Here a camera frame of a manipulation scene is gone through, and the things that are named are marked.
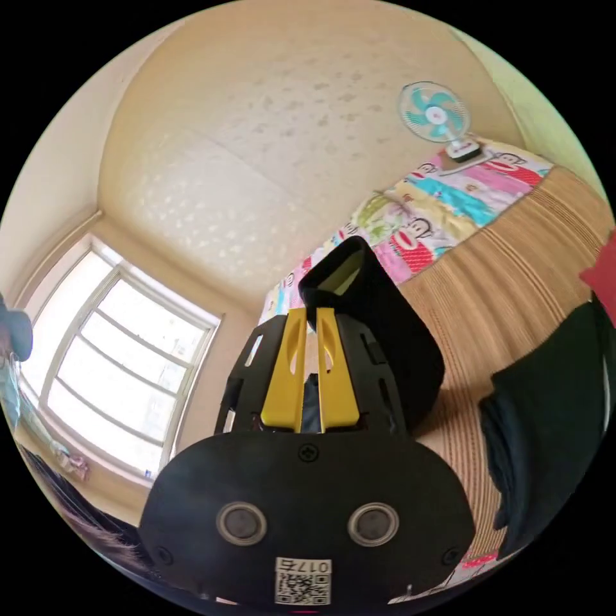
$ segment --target window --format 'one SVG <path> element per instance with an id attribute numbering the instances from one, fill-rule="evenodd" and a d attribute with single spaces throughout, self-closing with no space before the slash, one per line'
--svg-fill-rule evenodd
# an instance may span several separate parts
<path id="1" fill-rule="evenodd" d="M 25 391 L 86 448 L 154 476 L 218 323 L 93 240 L 35 320 Z"/>

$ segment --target window sill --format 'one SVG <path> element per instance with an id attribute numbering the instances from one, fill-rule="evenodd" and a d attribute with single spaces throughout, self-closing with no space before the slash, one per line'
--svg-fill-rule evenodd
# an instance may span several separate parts
<path id="1" fill-rule="evenodd" d="M 76 439 L 70 431 L 52 415 L 50 411 L 47 409 L 42 409 L 40 406 L 36 406 L 35 408 L 37 410 L 38 418 L 47 430 L 49 430 L 51 435 L 61 443 L 64 443 L 71 452 L 75 452 L 77 455 L 82 455 L 96 466 L 104 468 L 106 471 L 121 477 L 125 481 L 130 481 L 131 483 L 147 488 L 148 490 L 152 487 L 154 481 L 153 478 L 150 479 L 148 477 L 142 477 L 137 472 L 133 473 L 113 464 L 113 462 L 97 453 L 93 447 L 88 447 L 81 440 Z"/>

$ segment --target person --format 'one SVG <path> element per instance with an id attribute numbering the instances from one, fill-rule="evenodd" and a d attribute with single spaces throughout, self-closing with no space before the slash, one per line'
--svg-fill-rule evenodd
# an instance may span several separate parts
<path id="1" fill-rule="evenodd" d="M 30 317 L 9 310 L 0 294 L 0 401 L 12 432 L 22 418 L 22 400 L 17 375 L 19 365 L 32 354 L 34 334 Z M 54 471 L 43 458 L 17 443 L 27 466 L 55 498 L 60 516 L 94 550 L 107 555 L 135 573 L 153 575 L 153 563 L 140 551 L 136 528 L 93 508 L 75 487 Z"/>
<path id="2" fill-rule="evenodd" d="M 9 310 L 0 294 L 0 402 L 12 433 L 21 419 L 50 446 L 46 428 L 22 416 L 22 397 L 17 375 L 19 365 L 28 360 L 33 349 L 33 328 L 25 312 Z M 126 577 L 159 597 L 198 613 L 206 613 L 206 595 L 169 585 L 156 570 L 153 560 L 142 545 L 135 526 L 94 507 L 59 471 L 51 468 L 42 456 L 32 453 L 15 441 L 26 466 L 44 487 L 46 495 L 64 522 L 92 550 Z"/>
<path id="3" fill-rule="evenodd" d="M 12 431 L 20 415 L 17 365 L 30 357 L 32 344 L 30 317 L 9 310 L 0 293 L 0 402 Z"/>

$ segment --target fan blade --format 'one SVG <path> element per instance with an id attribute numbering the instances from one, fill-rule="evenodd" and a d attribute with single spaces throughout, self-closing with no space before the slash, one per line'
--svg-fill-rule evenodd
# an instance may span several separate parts
<path id="1" fill-rule="evenodd" d="M 464 128 L 464 120 L 462 120 L 462 116 L 458 112 L 448 111 L 447 117 L 451 120 L 454 130 L 460 131 Z"/>
<path id="2" fill-rule="evenodd" d="M 413 101 L 413 105 L 419 109 L 419 111 L 425 111 L 427 105 L 425 104 L 424 97 L 422 96 L 421 90 L 419 88 L 414 88 L 411 92 L 411 100 Z"/>
<path id="3" fill-rule="evenodd" d="M 433 94 L 430 98 L 428 102 L 428 107 L 431 105 L 440 107 L 443 103 L 455 104 L 457 103 L 457 101 L 452 96 L 449 96 L 449 94 L 447 94 L 446 92 L 437 92 L 436 94 Z"/>
<path id="4" fill-rule="evenodd" d="M 404 112 L 404 119 L 410 124 L 419 124 L 420 126 L 430 123 L 423 114 L 412 114 L 410 111 Z"/>
<path id="5" fill-rule="evenodd" d="M 445 135 L 446 132 L 447 132 L 447 128 L 445 127 L 445 125 L 439 124 L 438 126 L 435 126 L 430 131 L 430 136 L 431 137 L 442 137 L 443 135 Z"/>

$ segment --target qr code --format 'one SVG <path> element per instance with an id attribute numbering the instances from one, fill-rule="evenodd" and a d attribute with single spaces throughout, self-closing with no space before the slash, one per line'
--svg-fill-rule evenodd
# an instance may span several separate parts
<path id="1" fill-rule="evenodd" d="M 329 605 L 330 575 L 276 571 L 276 603 Z"/>

